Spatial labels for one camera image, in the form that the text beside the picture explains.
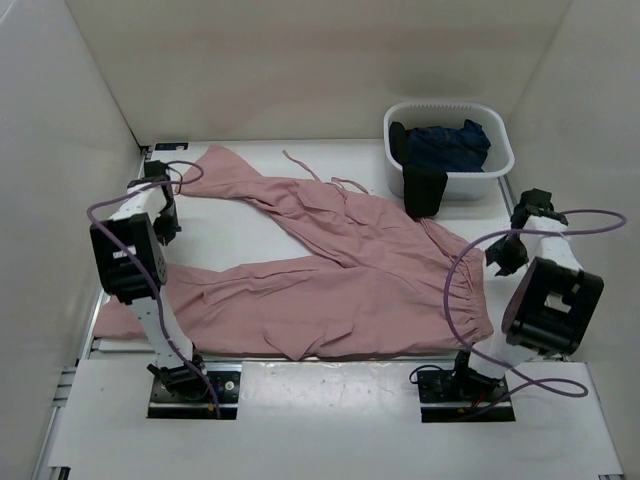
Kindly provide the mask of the pink trousers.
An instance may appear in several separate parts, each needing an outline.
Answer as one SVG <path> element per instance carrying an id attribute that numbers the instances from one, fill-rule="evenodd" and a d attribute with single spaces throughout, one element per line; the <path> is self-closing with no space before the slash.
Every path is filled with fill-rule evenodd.
<path id="1" fill-rule="evenodd" d="M 309 250 L 224 271 L 170 265 L 170 307 L 199 350 L 296 361 L 429 353 L 492 335 L 483 254 L 438 223 L 342 179 L 264 176 L 222 146 L 185 180 L 184 195 L 251 204 Z"/>

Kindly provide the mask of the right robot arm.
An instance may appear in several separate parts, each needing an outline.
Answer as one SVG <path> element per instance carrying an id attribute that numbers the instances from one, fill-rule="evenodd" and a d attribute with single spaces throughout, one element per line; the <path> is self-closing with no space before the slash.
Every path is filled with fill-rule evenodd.
<path id="1" fill-rule="evenodd" d="M 509 233 L 485 250 L 499 276 L 526 272 L 511 297 L 498 334 L 477 353 L 456 357 L 449 387 L 470 400 L 492 390 L 510 367 L 538 357 L 569 355 L 579 347 L 604 289 L 601 277 L 586 272 L 565 237 L 566 216 L 554 210 L 552 194 L 521 194 Z"/>

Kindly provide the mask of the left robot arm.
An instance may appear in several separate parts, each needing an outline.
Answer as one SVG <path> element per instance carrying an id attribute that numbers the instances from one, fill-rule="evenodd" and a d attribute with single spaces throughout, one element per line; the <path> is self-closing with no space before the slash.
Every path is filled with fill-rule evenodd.
<path id="1" fill-rule="evenodd" d="M 100 339 L 145 337 L 155 352 L 148 366 L 157 382 L 188 400 L 206 395 L 210 377 L 193 342 L 169 305 L 169 266 L 163 248 L 181 231 L 173 180 L 177 163 L 148 161 L 140 178 L 119 198 L 90 206 L 90 239 L 99 279 L 109 300 L 97 314 L 93 335 Z"/>

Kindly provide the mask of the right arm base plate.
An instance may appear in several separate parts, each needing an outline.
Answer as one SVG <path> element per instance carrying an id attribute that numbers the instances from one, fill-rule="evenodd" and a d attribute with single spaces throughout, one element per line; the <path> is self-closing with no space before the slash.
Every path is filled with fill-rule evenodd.
<path id="1" fill-rule="evenodd" d="M 418 389 L 421 422 L 509 423 L 516 420 L 504 378 L 495 380 L 437 365 L 421 365 L 409 374 Z"/>

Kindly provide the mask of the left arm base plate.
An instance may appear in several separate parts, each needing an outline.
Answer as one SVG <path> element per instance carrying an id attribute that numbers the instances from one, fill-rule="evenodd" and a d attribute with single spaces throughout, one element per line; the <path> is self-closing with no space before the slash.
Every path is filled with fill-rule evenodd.
<path id="1" fill-rule="evenodd" d="M 169 386 L 153 374 L 147 417 L 175 420 L 235 420 L 241 393 L 240 363 L 207 362 L 206 373 L 216 394 L 217 403 L 207 386 L 195 373 L 181 367 Z"/>

